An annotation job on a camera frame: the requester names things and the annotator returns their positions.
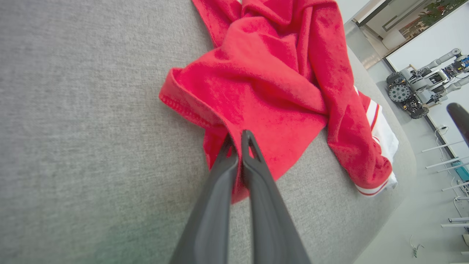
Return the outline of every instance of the red cloth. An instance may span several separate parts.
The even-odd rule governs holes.
[[[372,139],[354,89],[335,1],[193,2],[215,49],[171,69],[159,97],[205,128],[210,168],[226,134],[240,150],[249,129],[277,180],[328,125],[328,144],[357,186],[387,181],[391,163]],[[247,195],[238,177],[233,202]]]

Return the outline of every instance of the gray upholstery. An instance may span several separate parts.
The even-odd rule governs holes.
[[[0,5],[2,263],[167,263],[207,176],[204,131],[158,99],[171,67],[212,48],[189,0]],[[351,263],[406,195],[415,158],[384,108],[399,186],[360,196],[323,131],[278,187],[316,264]],[[230,263],[251,260],[249,201],[232,207]]]

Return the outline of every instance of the floor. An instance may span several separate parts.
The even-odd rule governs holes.
[[[368,73],[376,82],[378,89],[386,96],[386,77],[391,70],[381,60],[379,53],[370,44],[369,39],[354,23],[345,26],[347,44],[357,55]],[[435,147],[435,136],[424,119],[411,119],[392,101],[388,101],[402,125],[417,160],[417,177],[414,191],[404,200],[401,206],[391,215],[381,232],[368,248],[359,256],[355,264],[442,264],[469,262],[468,256],[461,251],[469,251],[464,243],[461,228],[445,228],[440,224],[448,223],[449,217],[460,217],[453,199],[463,196],[460,189],[442,192],[441,189],[451,185],[453,176],[449,173],[436,173],[440,167],[426,170],[425,166],[441,162],[442,153],[438,150],[422,153],[423,149]],[[469,203],[456,202],[464,217],[469,216]],[[418,250],[417,258],[409,244],[410,237]]]

